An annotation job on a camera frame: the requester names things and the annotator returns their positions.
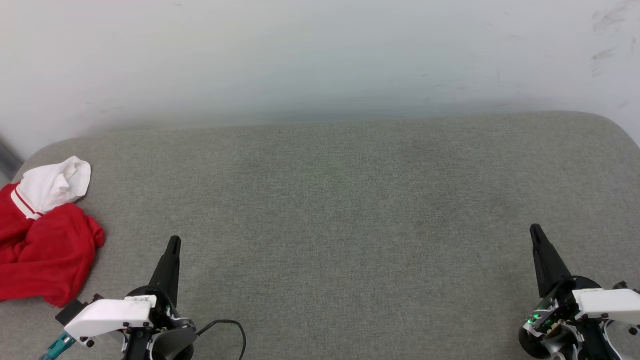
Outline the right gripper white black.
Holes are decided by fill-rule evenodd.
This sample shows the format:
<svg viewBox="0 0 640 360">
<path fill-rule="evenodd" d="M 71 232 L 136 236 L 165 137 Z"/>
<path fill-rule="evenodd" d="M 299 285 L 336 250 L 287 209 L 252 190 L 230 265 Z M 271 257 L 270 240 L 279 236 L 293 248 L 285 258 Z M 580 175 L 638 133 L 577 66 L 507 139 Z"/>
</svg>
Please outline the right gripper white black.
<svg viewBox="0 0 640 360">
<path fill-rule="evenodd" d="M 572 276 L 551 244 L 542 226 L 529 228 L 534 259 L 538 295 L 548 297 L 558 305 L 560 319 L 565 321 L 638 322 L 640 321 L 640 295 L 637 289 L 626 287 L 621 281 L 618 288 L 605 289 L 585 276 Z"/>
</svg>

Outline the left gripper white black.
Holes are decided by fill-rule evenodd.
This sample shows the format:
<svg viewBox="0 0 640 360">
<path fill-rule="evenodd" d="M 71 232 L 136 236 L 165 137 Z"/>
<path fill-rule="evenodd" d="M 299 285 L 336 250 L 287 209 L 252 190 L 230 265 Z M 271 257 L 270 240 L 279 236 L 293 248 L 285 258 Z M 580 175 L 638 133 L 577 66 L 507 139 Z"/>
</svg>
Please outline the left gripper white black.
<svg viewBox="0 0 640 360">
<path fill-rule="evenodd" d="M 103 298 L 64 309 L 64 346 L 91 347 L 94 338 L 112 334 L 123 347 L 190 347 L 195 324 L 178 313 L 181 238 L 172 235 L 148 285 L 121 299 Z"/>
</svg>

